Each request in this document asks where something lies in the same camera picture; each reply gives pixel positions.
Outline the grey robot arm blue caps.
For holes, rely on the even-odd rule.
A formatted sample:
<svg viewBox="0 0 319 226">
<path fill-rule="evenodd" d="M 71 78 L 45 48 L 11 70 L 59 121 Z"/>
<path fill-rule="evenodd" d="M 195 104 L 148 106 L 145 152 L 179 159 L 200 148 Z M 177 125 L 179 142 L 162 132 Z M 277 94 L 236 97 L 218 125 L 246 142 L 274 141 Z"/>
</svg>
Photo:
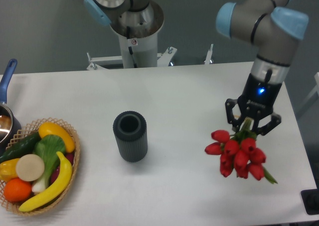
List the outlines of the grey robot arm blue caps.
<svg viewBox="0 0 319 226">
<path fill-rule="evenodd" d="M 239 131 L 253 121 L 252 131 L 265 135 L 281 123 L 273 105 L 289 71 L 309 18 L 286 6 L 291 0 L 246 0 L 225 3 L 216 30 L 259 48 L 243 93 L 225 103 L 228 122 Z M 158 32 L 162 8 L 152 0 L 84 0 L 91 17 L 110 26 L 119 38 L 125 68 L 158 67 Z"/>
</svg>

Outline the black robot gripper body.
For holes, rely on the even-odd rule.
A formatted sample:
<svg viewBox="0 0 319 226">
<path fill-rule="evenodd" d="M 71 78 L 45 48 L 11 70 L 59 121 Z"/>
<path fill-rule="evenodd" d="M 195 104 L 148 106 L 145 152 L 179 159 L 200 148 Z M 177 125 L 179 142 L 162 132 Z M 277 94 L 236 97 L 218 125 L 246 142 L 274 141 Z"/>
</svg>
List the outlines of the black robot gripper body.
<svg viewBox="0 0 319 226">
<path fill-rule="evenodd" d="M 273 113 L 273 105 L 282 83 L 265 83 L 249 74 L 242 95 L 237 99 L 241 115 L 263 119 Z"/>
</svg>

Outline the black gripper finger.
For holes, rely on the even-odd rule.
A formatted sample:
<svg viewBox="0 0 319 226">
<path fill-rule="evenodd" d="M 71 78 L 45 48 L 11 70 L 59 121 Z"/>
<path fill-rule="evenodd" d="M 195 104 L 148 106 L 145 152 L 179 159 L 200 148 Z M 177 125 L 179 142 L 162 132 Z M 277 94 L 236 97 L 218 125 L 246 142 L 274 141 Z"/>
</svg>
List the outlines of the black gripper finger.
<svg viewBox="0 0 319 226">
<path fill-rule="evenodd" d="M 234 108 L 239 108 L 239 116 L 236 117 L 234 114 Z M 241 104 L 238 102 L 238 99 L 227 99 L 225 102 L 227 122 L 232 125 L 233 131 L 239 131 L 242 124 L 244 123 L 245 118 L 247 117 L 246 111 L 243 109 Z"/>
<path fill-rule="evenodd" d="M 282 122 L 282 118 L 279 114 L 272 113 L 270 114 L 270 117 L 271 117 L 270 121 L 263 126 L 259 126 L 261 118 L 260 117 L 255 118 L 253 126 L 252 126 L 252 131 L 256 135 L 264 136 L 268 134 L 270 131 L 272 131 L 275 127 L 277 127 Z"/>
</svg>

